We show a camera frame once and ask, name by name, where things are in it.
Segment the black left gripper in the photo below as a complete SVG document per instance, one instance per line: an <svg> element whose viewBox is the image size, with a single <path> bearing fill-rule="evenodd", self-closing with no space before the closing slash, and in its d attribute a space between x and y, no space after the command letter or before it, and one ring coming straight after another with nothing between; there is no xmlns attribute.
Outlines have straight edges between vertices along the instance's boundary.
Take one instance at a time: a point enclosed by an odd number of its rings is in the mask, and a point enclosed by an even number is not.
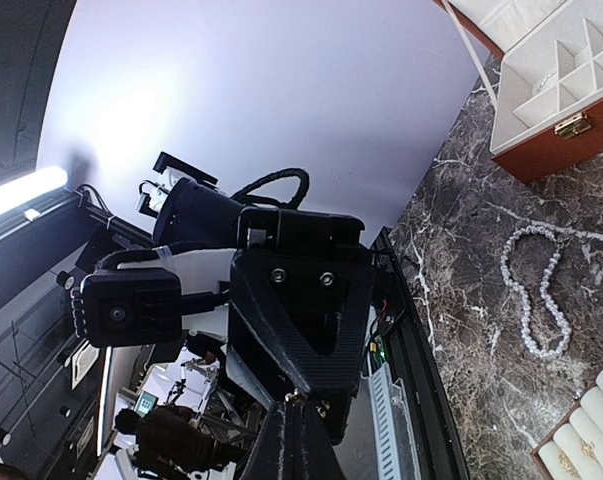
<svg viewBox="0 0 603 480"><path fill-rule="evenodd" d="M265 405L299 392L325 408L342 442L360 367L375 270L350 216L300 211L245 193L230 198L189 177L163 201L152 250L170 269L179 255L237 250L230 269L228 356Z"/></svg>

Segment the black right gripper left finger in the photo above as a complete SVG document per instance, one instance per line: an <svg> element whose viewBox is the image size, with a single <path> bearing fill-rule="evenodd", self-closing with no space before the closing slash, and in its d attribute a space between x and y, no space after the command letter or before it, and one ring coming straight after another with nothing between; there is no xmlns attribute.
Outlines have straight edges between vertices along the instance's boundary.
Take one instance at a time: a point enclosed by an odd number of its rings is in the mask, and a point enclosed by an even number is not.
<svg viewBox="0 0 603 480"><path fill-rule="evenodd" d="M301 478L300 414L301 403L298 401L271 405L241 479Z"/></svg>

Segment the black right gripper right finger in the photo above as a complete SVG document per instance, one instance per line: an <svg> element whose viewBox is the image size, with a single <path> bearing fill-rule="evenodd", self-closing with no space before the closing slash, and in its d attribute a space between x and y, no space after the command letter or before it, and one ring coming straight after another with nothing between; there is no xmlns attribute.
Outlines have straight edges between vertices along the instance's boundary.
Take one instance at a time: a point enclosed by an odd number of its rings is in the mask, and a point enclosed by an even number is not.
<svg viewBox="0 0 603 480"><path fill-rule="evenodd" d="M293 406L293 478L344 480L323 421L316 409L305 403Z"/></svg>

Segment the red wooden jewelry box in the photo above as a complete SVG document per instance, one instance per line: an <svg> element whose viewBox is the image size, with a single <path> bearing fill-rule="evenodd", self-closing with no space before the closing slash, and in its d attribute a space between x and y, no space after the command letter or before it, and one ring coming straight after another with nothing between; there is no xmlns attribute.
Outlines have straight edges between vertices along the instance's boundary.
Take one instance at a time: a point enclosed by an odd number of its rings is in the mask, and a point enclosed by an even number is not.
<svg viewBox="0 0 603 480"><path fill-rule="evenodd" d="M603 152L603 0L442 1L482 77L476 38L500 59L493 161L523 183Z"/></svg>

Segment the red earring tray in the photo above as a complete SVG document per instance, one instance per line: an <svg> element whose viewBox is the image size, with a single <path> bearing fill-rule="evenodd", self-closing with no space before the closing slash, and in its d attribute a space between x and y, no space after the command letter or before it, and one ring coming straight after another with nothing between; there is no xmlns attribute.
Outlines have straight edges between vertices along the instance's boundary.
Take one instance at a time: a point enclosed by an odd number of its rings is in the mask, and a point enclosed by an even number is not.
<svg viewBox="0 0 603 480"><path fill-rule="evenodd" d="M603 369L532 459L544 479L603 479Z"/></svg>

